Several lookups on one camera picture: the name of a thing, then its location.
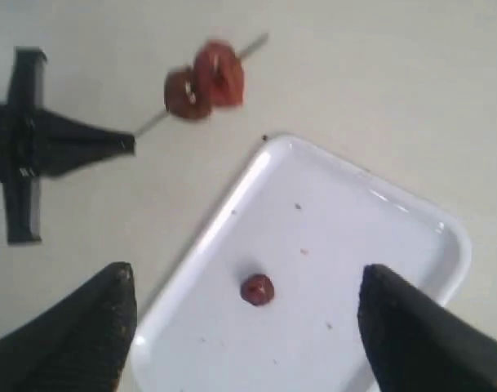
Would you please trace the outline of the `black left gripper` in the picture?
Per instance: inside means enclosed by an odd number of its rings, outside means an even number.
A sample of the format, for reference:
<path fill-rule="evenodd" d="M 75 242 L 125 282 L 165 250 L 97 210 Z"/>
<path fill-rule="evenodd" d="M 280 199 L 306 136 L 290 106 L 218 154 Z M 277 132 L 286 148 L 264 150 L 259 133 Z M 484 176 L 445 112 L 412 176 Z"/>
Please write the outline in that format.
<path fill-rule="evenodd" d="M 37 47 L 17 47 L 6 101 L 0 101 L 0 184 L 10 245 L 42 241 L 41 174 L 60 177 L 94 163 L 135 154 L 135 137 L 130 132 L 40 110 L 46 61 Z M 50 146 L 40 162 L 38 131 Z"/>

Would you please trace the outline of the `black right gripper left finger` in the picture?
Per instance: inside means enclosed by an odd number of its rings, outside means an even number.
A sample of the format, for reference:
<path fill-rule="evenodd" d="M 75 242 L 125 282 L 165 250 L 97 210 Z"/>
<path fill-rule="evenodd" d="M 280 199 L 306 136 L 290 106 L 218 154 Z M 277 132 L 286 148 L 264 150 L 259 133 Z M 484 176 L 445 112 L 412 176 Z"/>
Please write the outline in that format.
<path fill-rule="evenodd" d="M 0 339 L 0 391 L 115 391 L 136 326 L 132 266 L 111 263 Z"/>

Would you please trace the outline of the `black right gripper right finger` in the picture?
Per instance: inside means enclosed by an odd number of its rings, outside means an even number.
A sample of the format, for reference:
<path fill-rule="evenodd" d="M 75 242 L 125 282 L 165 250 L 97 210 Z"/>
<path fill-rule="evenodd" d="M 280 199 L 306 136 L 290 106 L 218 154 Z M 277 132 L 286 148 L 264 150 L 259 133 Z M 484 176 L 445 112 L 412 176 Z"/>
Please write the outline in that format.
<path fill-rule="evenodd" d="M 363 270 L 357 322 L 382 391 L 497 391 L 497 341 L 385 265 Z"/>

